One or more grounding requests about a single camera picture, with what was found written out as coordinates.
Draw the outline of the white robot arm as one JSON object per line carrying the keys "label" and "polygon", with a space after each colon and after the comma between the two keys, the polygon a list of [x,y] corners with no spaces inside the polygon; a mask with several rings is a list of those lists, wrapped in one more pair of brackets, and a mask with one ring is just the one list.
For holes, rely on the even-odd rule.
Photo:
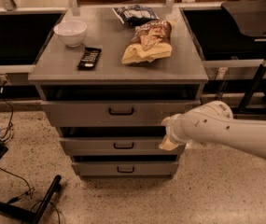
{"label": "white robot arm", "polygon": [[215,143],[266,160],[266,120],[235,119],[228,105],[210,102],[165,118],[166,135],[159,144],[174,150],[187,142]]}

